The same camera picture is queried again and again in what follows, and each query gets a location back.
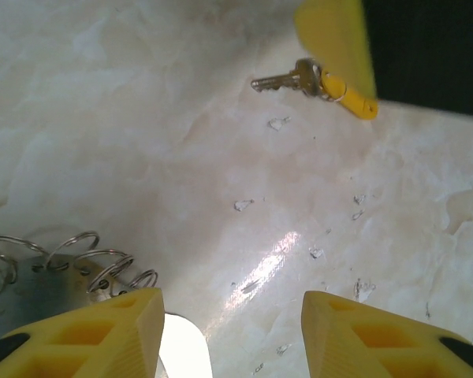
yellow object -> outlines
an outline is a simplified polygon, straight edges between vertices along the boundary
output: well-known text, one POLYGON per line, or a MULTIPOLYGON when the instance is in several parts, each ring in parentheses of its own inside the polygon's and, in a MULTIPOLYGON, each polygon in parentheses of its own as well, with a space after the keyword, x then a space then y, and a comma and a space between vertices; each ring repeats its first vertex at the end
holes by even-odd
POLYGON ((306 0, 295 15, 296 34, 330 72, 365 98, 376 98, 360 0, 306 0))
POLYGON ((460 336, 336 295, 308 291, 301 326, 311 378, 473 378, 439 341, 460 336))
POLYGON ((140 289, 26 325, 31 338, 0 362, 0 378, 155 376, 165 310, 159 289, 140 289))
POLYGON ((377 100, 364 98, 337 76, 331 75, 325 69, 321 72, 321 87, 331 99, 339 102, 346 109, 362 120, 373 120, 378 114, 377 100))

metal coil spring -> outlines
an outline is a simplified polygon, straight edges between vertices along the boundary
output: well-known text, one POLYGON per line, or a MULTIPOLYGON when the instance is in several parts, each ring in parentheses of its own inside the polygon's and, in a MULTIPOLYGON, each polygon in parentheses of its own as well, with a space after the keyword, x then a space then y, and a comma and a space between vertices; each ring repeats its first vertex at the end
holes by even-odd
MULTIPOLYGON (((81 240, 93 238, 91 245, 88 247, 87 251, 83 254, 79 254, 73 260, 73 268, 79 270, 82 276, 87 276, 90 272, 84 267, 81 266, 80 261, 84 260, 85 258, 93 258, 95 256, 102 256, 102 255, 110 255, 110 256, 117 256, 119 257, 116 262, 110 264, 106 268, 104 268, 95 278, 93 278, 87 287, 87 292, 91 293, 96 291, 102 287, 102 281, 106 276, 112 276, 116 278, 120 274, 122 274, 126 269, 128 269, 131 264, 133 263, 133 256, 122 252, 120 250, 112 250, 112 249, 96 249, 98 243, 100 241, 100 236, 97 232, 94 231, 87 231, 81 232, 73 236, 72 238, 64 241, 62 244, 54 248, 51 252, 44 249, 43 247, 35 244, 29 240, 16 238, 14 236, 7 236, 7 235, 0 235, 0 242, 4 243, 12 243, 17 244, 20 246, 26 246, 29 250, 33 250, 36 253, 40 254, 41 256, 45 257, 44 263, 41 265, 33 265, 32 269, 36 271, 50 270, 50 271, 63 271, 69 268, 70 264, 68 262, 60 264, 60 265, 53 265, 51 260, 55 254, 58 254, 60 250, 66 248, 68 246, 72 246, 75 243, 78 243, 81 240)), ((5 254, 0 252, 0 261, 2 265, 5 265, 6 270, 4 271, 3 267, 0 266, 0 277, 2 278, 2 282, 0 283, 0 293, 2 293, 7 285, 14 284, 17 281, 17 261, 11 257, 8 257, 5 254)), ((141 274, 133 277, 128 283, 123 283, 131 288, 138 288, 138 287, 154 287, 158 282, 158 274, 155 270, 149 269, 141 274)))

yellow key fob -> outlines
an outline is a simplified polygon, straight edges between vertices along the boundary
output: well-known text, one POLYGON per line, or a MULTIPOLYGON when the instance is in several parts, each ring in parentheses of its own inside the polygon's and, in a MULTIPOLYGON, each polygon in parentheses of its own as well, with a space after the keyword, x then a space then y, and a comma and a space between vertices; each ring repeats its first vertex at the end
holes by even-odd
POLYGON ((362 120, 373 120, 378 114, 377 100, 364 98, 340 77, 331 75, 325 69, 321 72, 321 87, 328 101, 339 102, 362 120))

key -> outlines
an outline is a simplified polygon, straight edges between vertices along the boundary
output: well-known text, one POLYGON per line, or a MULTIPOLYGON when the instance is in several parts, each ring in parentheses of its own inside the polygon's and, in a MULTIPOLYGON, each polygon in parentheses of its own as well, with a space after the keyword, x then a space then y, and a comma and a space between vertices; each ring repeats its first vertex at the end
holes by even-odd
POLYGON ((308 97, 317 97, 322 94, 321 69, 309 58, 296 62, 296 68, 287 75, 266 77, 253 80, 251 86, 255 91, 277 91, 282 87, 303 91, 308 97))

white marble surface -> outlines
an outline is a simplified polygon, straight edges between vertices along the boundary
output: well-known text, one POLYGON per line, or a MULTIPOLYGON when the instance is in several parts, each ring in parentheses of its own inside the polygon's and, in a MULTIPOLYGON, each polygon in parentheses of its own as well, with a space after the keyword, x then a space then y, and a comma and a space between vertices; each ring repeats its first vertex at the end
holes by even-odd
POLYGON ((473 336, 473 119, 255 93, 305 55, 299 2, 0 0, 0 234, 135 254, 216 377, 307 376, 303 293, 358 279, 473 336))

